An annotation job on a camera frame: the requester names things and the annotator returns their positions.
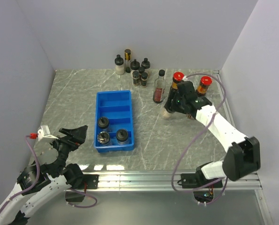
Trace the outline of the black cap bottle front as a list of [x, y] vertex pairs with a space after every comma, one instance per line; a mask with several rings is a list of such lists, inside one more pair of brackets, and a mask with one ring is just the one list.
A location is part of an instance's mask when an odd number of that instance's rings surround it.
[[167, 109], [165, 107], [162, 108], [161, 110], [161, 115], [163, 119], [169, 119], [172, 115], [174, 114], [173, 111], [171, 111], [170, 109]]

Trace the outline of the black cap bottle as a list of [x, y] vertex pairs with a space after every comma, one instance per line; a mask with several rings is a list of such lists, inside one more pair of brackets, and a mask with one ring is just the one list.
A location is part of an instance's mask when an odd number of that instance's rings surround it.
[[110, 127], [110, 121], [107, 117], [102, 116], [98, 119], [97, 121], [97, 126], [102, 130], [102, 131], [107, 131], [109, 130]]
[[170, 109], [167, 109], [165, 107], [162, 108], [161, 110], [161, 115], [163, 119], [169, 119], [172, 115], [174, 114], [173, 111], [171, 111]]

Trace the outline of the shaker jar white powder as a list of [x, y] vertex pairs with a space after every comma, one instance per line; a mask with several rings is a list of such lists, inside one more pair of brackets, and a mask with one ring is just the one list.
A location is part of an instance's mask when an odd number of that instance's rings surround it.
[[97, 135], [97, 141], [102, 146], [107, 146], [112, 144], [110, 134], [106, 131], [102, 131]]

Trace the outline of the tall clear sauce bottle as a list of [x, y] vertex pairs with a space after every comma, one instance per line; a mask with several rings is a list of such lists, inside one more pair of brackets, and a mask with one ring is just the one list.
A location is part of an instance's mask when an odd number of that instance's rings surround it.
[[163, 95], [166, 88], [165, 73], [165, 70], [159, 70], [158, 77], [154, 82], [153, 101], [157, 104], [163, 102]]

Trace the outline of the black cap bottle back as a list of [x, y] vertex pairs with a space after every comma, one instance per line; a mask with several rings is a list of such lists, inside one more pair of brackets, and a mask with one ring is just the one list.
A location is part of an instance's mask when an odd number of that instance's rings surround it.
[[109, 130], [110, 127], [110, 121], [107, 117], [102, 116], [98, 119], [97, 121], [97, 126], [102, 130], [102, 131], [107, 131]]

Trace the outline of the blue divided plastic bin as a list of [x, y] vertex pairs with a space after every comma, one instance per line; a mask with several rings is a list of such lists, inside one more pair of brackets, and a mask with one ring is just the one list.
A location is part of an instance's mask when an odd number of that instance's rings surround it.
[[[100, 117], [105, 116], [110, 121], [108, 132], [112, 144], [102, 146], [97, 141], [97, 135], [102, 130], [97, 126]], [[129, 144], [120, 145], [116, 140], [116, 132], [119, 129], [128, 131]], [[99, 153], [110, 151], [128, 151], [135, 147], [135, 136], [133, 126], [132, 95], [129, 90], [101, 91], [96, 96], [96, 114], [94, 131], [94, 148]]]

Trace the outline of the knob lid jar white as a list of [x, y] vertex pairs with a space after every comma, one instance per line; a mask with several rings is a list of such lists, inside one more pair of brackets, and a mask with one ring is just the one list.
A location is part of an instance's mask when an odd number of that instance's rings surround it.
[[116, 140], [120, 145], [129, 144], [128, 131], [125, 129], [119, 129], [116, 132]]

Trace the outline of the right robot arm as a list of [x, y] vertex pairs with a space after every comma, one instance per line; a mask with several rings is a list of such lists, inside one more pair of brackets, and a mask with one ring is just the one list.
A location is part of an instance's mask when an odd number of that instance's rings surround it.
[[206, 187], [219, 178], [237, 181], [261, 167], [260, 143], [233, 127], [205, 96], [198, 96], [191, 81], [180, 82], [170, 88], [165, 110], [190, 115], [203, 124], [223, 146], [226, 156], [221, 161], [197, 167], [192, 188]]

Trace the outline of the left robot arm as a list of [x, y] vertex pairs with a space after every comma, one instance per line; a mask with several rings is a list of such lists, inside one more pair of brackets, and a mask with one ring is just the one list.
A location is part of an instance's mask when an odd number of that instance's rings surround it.
[[77, 150], [86, 140], [87, 125], [78, 128], [59, 130], [64, 136], [53, 136], [47, 125], [41, 126], [36, 133], [25, 136], [25, 140], [47, 141], [58, 153], [51, 162], [40, 163], [30, 147], [34, 164], [25, 167], [16, 183], [0, 205], [0, 225], [11, 223], [26, 224], [32, 212], [39, 209], [58, 193], [79, 188], [83, 184], [83, 173], [78, 164], [67, 164], [70, 152]]

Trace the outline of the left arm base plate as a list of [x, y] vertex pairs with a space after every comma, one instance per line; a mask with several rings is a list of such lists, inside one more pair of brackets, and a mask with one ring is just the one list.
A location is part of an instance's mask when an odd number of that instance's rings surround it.
[[84, 190], [87, 189], [97, 189], [98, 188], [99, 175], [97, 174], [85, 174], [83, 176], [83, 185]]

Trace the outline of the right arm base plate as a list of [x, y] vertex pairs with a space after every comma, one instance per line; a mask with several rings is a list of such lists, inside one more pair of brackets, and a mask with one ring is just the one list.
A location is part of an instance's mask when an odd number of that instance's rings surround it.
[[178, 185], [182, 186], [184, 189], [194, 189], [199, 188], [204, 185], [210, 186], [210, 183], [215, 181], [216, 179], [206, 179], [203, 175], [198, 175], [198, 173], [182, 173], [181, 179], [177, 181]]

